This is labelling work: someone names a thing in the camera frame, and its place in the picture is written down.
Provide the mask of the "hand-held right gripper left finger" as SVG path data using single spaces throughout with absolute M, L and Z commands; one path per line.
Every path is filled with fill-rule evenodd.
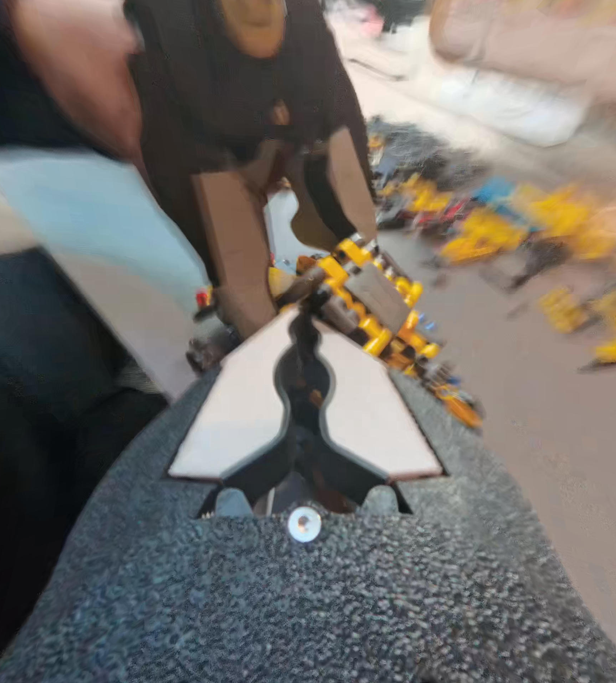
M 262 501 L 269 515 L 276 485 L 253 483 L 244 467 L 260 465 L 287 432 L 286 401 L 277 388 L 278 364 L 294 346 L 298 309 L 287 309 L 221 362 L 216 380 L 179 446 L 167 474 L 176 480 L 219 484 Z

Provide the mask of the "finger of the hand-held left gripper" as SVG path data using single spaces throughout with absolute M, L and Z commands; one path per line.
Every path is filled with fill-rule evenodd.
M 353 236 L 377 239 L 372 192 L 347 127 L 288 157 L 286 178 L 297 200 L 290 225 L 300 243 L 332 252 Z
M 242 340 L 277 315 L 270 291 L 270 248 L 259 195 L 237 171 L 191 176 L 217 277 L 223 320 Z

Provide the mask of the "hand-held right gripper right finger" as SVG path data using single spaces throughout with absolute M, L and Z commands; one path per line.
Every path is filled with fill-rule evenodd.
M 437 480 L 444 466 L 384 365 L 307 316 L 307 480 L 346 512 L 377 486 Z

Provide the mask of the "yellow toy brick vehicle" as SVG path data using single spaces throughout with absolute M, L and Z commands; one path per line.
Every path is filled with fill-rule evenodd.
M 269 284 L 277 307 L 275 318 L 287 309 L 298 309 L 291 334 L 304 358 L 309 316 L 354 342 L 368 356 L 415 380 L 470 430 L 482 428 L 480 401 L 462 388 L 450 364 L 435 362 L 442 344 L 420 329 L 422 316 L 415 304 L 423 286 L 407 277 L 377 240 L 366 243 L 356 236 L 347 238 L 326 255 L 299 259 L 294 275 L 277 268 L 270 252 Z M 197 303 L 197 323 L 218 318 L 213 329 L 196 332 L 189 342 L 187 360 L 193 370 L 203 372 L 247 339 L 242 340 L 223 320 L 215 287 L 198 292 Z

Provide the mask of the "person's left forearm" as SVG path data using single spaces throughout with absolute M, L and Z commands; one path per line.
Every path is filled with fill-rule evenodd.
M 71 125 L 31 73 L 0 1 L 0 148 L 98 148 Z

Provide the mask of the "person's left hand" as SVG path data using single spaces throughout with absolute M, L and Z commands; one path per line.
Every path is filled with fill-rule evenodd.
M 139 40 L 123 1 L 14 1 L 22 55 L 66 118 L 99 148 L 142 164 L 142 112 L 128 68 Z

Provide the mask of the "pile of loose brick pieces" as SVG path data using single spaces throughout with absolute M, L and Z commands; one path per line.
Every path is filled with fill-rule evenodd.
M 561 334 L 595 325 L 609 332 L 580 371 L 616 366 L 616 201 L 575 185 L 547 192 L 489 176 L 473 152 L 415 124 L 374 116 L 366 127 L 380 230 L 420 238 L 430 246 L 427 265 L 441 275 L 482 264 L 480 275 L 509 294 L 569 262 L 604 269 L 615 279 L 599 293 L 576 296 L 561 286 L 538 305 Z

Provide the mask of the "white sign base plate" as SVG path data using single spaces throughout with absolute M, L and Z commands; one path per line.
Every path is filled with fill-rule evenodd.
M 592 100 L 575 88 L 469 70 L 443 78 L 439 104 L 516 141 L 551 148 L 578 132 Z

